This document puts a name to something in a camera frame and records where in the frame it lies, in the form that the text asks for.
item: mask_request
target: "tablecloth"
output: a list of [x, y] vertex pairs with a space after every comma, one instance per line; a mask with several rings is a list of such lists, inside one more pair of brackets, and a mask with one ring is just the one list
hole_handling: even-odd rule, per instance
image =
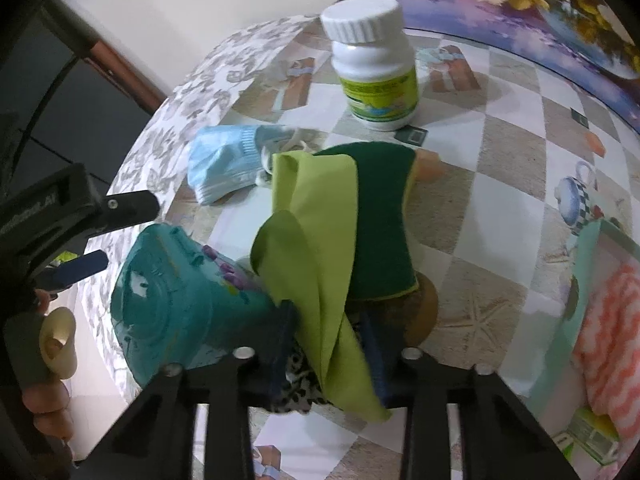
[[[640, 239], [640, 141], [601, 102], [528, 60], [443, 34], [408, 33], [421, 94], [412, 124], [428, 131], [422, 147], [438, 152], [446, 166], [436, 182], [415, 186], [406, 212], [415, 269], [431, 279], [440, 298], [436, 328], [422, 348], [460, 367], [490, 364], [526, 394], [564, 311], [559, 280], [570, 264], [570, 229], [554, 189], [585, 161], [600, 192], [616, 203], [623, 229]], [[161, 202], [161, 219], [206, 242], [238, 197], [200, 207], [184, 183], [188, 142], [200, 126], [222, 121], [313, 128], [318, 146], [399, 142], [392, 132], [367, 130], [353, 119], [329, 58], [330, 42], [311, 18], [237, 33], [156, 112], [111, 192], [150, 189]], [[587, 126], [572, 118], [572, 109]], [[91, 241], [87, 250], [105, 250], [111, 266], [81, 284], [79, 294], [128, 401], [137, 385], [113, 335], [108, 301], [142, 228]], [[394, 478], [403, 423], [402, 410], [382, 425], [331, 406], [308, 416], [252, 412], [257, 443], [277, 446], [284, 478], [297, 480]], [[451, 443], [454, 470], [460, 471], [455, 431]]]

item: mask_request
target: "dark green sponge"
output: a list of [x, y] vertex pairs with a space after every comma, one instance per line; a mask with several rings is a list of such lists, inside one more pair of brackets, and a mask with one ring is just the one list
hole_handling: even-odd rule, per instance
[[351, 300], [382, 300], [417, 288], [402, 210], [414, 182], [415, 152], [390, 142], [354, 142], [316, 153], [349, 155], [358, 169], [358, 222]]

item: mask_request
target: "mint green container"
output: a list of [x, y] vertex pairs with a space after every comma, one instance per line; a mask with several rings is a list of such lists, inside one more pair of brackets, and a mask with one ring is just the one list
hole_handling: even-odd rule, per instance
[[272, 308], [235, 262], [167, 224], [140, 233], [111, 295], [116, 338], [140, 386], [167, 363], [216, 362], [231, 350], [229, 335]]

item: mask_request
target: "starfish print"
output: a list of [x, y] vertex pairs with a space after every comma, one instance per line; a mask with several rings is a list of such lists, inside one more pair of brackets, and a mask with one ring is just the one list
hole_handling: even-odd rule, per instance
[[469, 293], [468, 317], [443, 322], [438, 328], [452, 330], [454, 332], [466, 332], [471, 335], [466, 352], [478, 351], [476, 343], [482, 336], [490, 345], [491, 351], [497, 351], [499, 343], [492, 333], [489, 322], [509, 305], [506, 298], [496, 298], [489, 302], [485, 308], [479, 304], [478, 297]]

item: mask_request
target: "white bottle cap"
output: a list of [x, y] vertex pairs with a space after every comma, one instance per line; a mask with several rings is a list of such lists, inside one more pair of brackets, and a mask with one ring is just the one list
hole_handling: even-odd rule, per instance
[[320, 20], [329, 39], [339, 43], [386, 40], [404, 25], [395, 0], [344, 0], [327, 7]]

